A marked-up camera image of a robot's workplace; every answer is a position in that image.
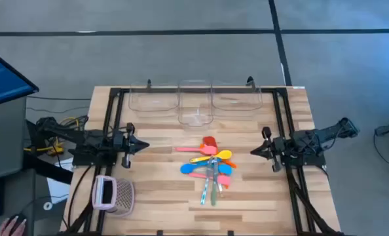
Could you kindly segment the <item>black aluminium table frame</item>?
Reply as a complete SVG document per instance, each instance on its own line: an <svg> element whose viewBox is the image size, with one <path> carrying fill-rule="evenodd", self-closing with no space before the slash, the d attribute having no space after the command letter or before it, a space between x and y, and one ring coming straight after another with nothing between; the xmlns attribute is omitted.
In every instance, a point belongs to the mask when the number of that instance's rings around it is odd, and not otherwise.
<svg viewBox="0 0 389 236"><path fill-rule="evenodd" d="M273 172L270 161L251 155L263 142L261 130L286 135L296 128L312 128L306 92L291 87L266 87L263 107L252 117L222 117L203 127L186 127L177 117L139 117L119 98L120 87L95 87L88 111L88 129L117 121L133 123L136 136L149 147L131 159L131 167L116 164L112 175L133 181L136 204L125 218L94 210L84 224L61 227L60 236L294 236L308 227L302 204L292 206L287 175ZM237 165L228 189L217 204L201 205L204 180L182 174L192 153L176 152L176 146L198 146L213 136L220 148L232 151Z"/></svg>

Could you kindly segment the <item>narrow clear plastic bin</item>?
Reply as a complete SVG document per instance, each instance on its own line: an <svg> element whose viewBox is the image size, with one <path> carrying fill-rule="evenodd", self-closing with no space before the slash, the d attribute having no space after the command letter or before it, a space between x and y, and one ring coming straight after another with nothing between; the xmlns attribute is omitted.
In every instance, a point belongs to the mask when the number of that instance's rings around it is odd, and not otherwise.
<svg viewBox="0 0 389 236"><path fill-rule="evenodd" d="M203 127L213 121L210 82L205 80L179 82L178 121L186 127Z"/></svg>

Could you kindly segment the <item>green-handled metal knife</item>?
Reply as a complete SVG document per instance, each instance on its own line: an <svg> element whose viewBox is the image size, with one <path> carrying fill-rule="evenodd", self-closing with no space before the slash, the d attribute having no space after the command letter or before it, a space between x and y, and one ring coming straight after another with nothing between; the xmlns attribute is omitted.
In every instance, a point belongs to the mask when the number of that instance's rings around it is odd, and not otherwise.
<svg viewBox="0 0 389 236"><path fill-rule="evenodd" d="M214 157L212 159L212 193L211 193L211 205L216 205L217 200L217 175L218 175L218 164L217 164L217 158Z"/></svg>

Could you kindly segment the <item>black beam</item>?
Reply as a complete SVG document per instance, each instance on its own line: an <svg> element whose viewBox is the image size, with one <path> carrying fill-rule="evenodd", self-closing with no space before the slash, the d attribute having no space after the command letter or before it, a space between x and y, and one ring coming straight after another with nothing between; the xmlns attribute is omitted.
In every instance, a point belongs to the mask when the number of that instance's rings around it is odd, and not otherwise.
<svg viewBox="0 0 389 236"><path fill-rule="evenodd" d="M70 184L73 177L73 173L70 170L57 167L26 152L23 154L23 169L33 169L41 176L64 184Z"/></svg>

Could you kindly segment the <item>pink mesh basket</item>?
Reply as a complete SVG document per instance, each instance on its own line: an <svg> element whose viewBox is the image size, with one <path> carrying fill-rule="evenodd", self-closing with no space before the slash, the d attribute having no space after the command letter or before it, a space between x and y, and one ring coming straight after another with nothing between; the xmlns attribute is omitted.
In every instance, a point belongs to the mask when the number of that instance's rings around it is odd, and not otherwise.
<svg viewBox="0 0 389 236"><path fill-rule="evenodd" d="M92 190L92 206L118 217L130 215L135 204L135 188L131 181L97 175Z"/></svg>

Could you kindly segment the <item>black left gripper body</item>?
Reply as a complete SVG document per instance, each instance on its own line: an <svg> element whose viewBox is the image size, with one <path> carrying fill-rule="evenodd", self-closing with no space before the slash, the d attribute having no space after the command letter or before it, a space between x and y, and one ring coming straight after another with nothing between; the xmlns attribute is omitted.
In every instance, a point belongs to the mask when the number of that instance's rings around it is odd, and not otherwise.
<svg viewBox="0 0 389 236"><path fill-rule="evenodd" d="M112 133L113 147L118 152L124 152L121 165L124 168L131 167L130 156L135 154L134 152L134 131L135 127L132 123L127 123L125 126L125 132L122 132L120 128L114 128Z"/></svg>

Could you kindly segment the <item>grey cabinet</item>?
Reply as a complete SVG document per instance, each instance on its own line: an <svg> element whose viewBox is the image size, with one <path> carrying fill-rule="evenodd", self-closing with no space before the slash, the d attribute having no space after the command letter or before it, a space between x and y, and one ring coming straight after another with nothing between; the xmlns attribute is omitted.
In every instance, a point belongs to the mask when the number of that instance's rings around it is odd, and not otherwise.
<svg viewBox="0 0 389 236"><path fill-rule="evenodd" d="M0 104L0 178L23 167L26 99Z"/></svg>

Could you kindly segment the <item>person's hand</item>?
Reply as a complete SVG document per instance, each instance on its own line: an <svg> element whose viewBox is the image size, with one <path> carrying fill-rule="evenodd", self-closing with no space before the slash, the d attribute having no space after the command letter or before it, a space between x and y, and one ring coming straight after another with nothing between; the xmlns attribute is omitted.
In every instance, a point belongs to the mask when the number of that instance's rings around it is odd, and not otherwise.
<svg viewBox="0 0 389 236"><path fill-rule="evenodd" d="M0 236L3 236L3 233L7 233L10 228L12 227L13 223L15 223L15 220L13 220L11 223L10 223L10 226L7 227L7 224L9 222L9 218L6 218L2 224L0 225Z"/></svg>

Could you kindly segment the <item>computer monitor with blue screen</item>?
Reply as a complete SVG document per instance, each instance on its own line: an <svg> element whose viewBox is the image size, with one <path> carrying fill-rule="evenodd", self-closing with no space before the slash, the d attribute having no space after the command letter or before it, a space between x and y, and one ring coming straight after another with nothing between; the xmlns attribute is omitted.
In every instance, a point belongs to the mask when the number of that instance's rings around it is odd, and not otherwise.
<svg viewBox="0 0 389 236"><path fill-rule="evenodd" d="M39 87L0 57L0 104L39 92Z"/></svg>

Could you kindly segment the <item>light blue silicone spatula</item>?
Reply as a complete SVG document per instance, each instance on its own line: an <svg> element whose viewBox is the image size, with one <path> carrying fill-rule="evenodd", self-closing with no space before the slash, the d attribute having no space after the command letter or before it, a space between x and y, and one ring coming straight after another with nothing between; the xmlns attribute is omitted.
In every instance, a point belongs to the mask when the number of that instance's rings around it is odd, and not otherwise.
<svg viewBox="0 0 389 236"><path fill-rule="evenodd" d="M194 167L206 167L208 165L207 161L199 162L194 164ZM222 174L231 175L232 174L232 168L229 165L223 164L221 162L217 162L218 171Z"/></svg>

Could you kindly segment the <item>black computer mouse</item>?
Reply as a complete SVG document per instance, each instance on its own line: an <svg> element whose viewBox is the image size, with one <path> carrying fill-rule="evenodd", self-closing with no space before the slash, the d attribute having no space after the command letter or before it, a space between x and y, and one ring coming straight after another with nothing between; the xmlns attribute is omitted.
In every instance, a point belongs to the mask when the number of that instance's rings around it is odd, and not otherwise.
<svg viewBox="0 0 389 236"><path fill-rule="evenodd" d="M15 220L12 227L7 233L3 233L3 236L26 236L27 233L27 217L21 213L12 215L9 218L7 227Z"/></svg>

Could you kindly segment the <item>white paper sheet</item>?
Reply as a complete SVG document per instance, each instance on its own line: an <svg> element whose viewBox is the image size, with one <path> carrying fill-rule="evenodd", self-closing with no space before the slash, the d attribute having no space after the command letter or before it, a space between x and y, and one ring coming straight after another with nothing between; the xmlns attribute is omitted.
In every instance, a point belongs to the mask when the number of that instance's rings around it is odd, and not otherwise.
<svg viewBox="0 0 389 236"><path fill-rule="evenodd" d="M62 167L66 170L72 171L73 165L72 165L73 159L65 159L63 161L60 161L60 163L55 163L54 165L57 167ZM51 178L47 178L48 183L48 189L51 196L51 203L57 204L63 200L66 200L69 195L69 184L64 184L62 182L53 180Z"/></svg>

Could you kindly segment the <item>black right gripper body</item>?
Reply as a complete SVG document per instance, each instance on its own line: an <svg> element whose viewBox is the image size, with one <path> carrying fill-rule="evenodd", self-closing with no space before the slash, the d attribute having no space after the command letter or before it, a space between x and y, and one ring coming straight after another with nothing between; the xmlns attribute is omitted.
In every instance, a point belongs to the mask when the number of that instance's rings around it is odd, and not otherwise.
<svg viewBox="0 0 389 236"><path fill-rule="evenodd" d="M264 157L272 161L272 171L279 172L281 170L281 164L277 159L278 155L281 155L284 149L284 141L281 137L271 139L272 133L269 127L263 127L262 136L265 139L264 145Z"/></svg>

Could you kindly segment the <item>wide clear plastic bin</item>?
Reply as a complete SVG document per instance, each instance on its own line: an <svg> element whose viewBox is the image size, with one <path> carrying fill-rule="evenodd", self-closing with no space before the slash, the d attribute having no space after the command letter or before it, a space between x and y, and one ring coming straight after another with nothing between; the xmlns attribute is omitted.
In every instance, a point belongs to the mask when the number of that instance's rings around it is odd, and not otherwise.
<svg viewBox="0 0 389 236"><path fill-rule="evenodd" d="M216 117L231 119L252 117L263 107L262 92L257 86L254 90L247 87L246 82L215 80L212 82L212 106Z"/></svg>
<svg viewBox="0 0 389 236"><path fill-rule="evenodd" d="M153 83L147 91L147 82L133 83L129 88L128 107L139 117L175 117L179 105L179 86Z"/></svg>

